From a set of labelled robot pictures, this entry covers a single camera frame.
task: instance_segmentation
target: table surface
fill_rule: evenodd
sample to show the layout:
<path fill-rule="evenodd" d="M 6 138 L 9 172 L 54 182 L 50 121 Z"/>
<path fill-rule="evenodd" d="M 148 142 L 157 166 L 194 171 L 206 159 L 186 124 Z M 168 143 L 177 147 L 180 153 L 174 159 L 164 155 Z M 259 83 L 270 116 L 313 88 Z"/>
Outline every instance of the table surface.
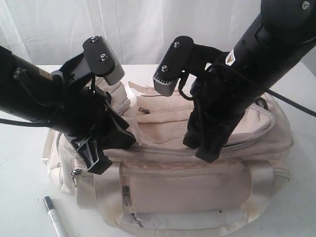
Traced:
<path fill-rule="evenodd" d="M 59 66 L 40 66 L 54 71 Z M 124 83 L 152 85 L 156 65 L 125 65 Z M 316 78 L 299 63 L 273 89 L 316 110 Z M 316 236 L 316 118 L 283 102 L 295 139 L 288 163 L 291 181 L 271 201 L 255 222 L 232 237 Z M 10 115 L 0 113 L 0 118 Z M 55 237 L 42 198 L 52 197 L 70 237 L 128 237 L 107 226 L 92 210 L 79 210 L 73 196 L 59 193 L 50 183 L 41 162 L 47 128 L 26 128 L 0 124 L 0 237 Z"/>

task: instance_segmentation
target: pen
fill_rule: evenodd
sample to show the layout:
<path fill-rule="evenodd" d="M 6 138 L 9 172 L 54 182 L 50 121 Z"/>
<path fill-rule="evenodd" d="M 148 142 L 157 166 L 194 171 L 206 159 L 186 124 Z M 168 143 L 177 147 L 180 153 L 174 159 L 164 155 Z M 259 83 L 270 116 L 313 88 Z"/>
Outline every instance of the pen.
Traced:
<path fill-rule="evenodd" d="M 64 228 L 61 224 L 61 221 L 58 218 L 56 209 L 54 208 L 53 202 L 51 201 L 49 196 L 46 196 L 43 198 L 43 201 L 45 203 L 45 206 L 48 211 L 48 215 L 50 217 L 50 220 L 54 226 L 54 229 L 57 233 L 58 237 L 67 237 L 66 232 L 64 231 Z"/>

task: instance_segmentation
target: bag handle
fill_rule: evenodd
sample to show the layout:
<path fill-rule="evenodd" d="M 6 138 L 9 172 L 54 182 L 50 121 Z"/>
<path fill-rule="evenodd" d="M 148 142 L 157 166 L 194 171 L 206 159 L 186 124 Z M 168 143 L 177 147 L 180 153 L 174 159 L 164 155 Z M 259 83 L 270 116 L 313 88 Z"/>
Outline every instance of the bag handle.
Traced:
<path fill-rule="evenodd" d="M 256 220 L 267 208 L 274 189 L 274 171 L 266 160 L 244 162 L 251 174 L 251 193 L 242 204 L 243 217 L 231 224 L 201 230 L 152 230 L 121 223 L 123 217 L 122 195 L 119 181 L 119 163 L 113 164 L 103 175 L 94 176 L 94 185 L 99 210 L 103 220 L 110 226 L 119 228 L 131 235 L 148 237 L 221 237 Z"/>

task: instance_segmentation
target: white curtain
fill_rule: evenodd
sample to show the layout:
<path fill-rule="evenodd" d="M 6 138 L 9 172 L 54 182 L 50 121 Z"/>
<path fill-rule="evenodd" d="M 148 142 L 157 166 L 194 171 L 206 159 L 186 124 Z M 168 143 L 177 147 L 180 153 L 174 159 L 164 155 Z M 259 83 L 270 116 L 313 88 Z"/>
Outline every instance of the white curtain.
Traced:
<path fill-rule="evenodd" d="M 0 45 L 35 64 L 62 64 L 93 35 L 123 64 L 155 64 L 171 42 L 231 50 L 260 0 L 0 0 Z"/>

